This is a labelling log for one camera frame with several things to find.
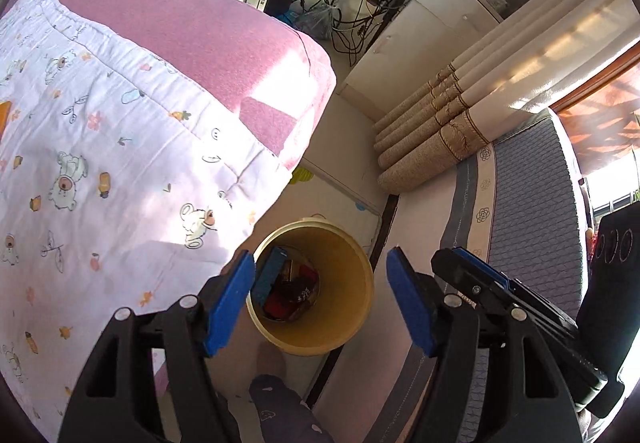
trash bin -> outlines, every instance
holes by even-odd
[[[321,218],[305,218],[271,233],[254,253],[261,268],[272,246],[302,253],[319,276],[319,294],[299,319],[277,322],[246,298],[249,315],[267,340],[291,355],[323,355],[342,346],[364,324],[373,299],[373,272],[360,245]]]

pink mattress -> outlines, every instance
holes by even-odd
[[[59,1],[174,65],[298,164],[335,86],[311,38],[236,0]]]

pants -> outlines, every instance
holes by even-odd
[[[306,403],[280,378],[260,375],[249,387],[264,443],[334,443]]]

white desk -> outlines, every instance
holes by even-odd
[[[485,0],[411,0],[353,68],[347,55],[323,44],[336,92],[378,120],[501,20]]]

curtain fold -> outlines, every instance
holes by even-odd
[[[375,125],[386,191],[410,190],[464,160],[640,37],[631,0],[529,3]]]

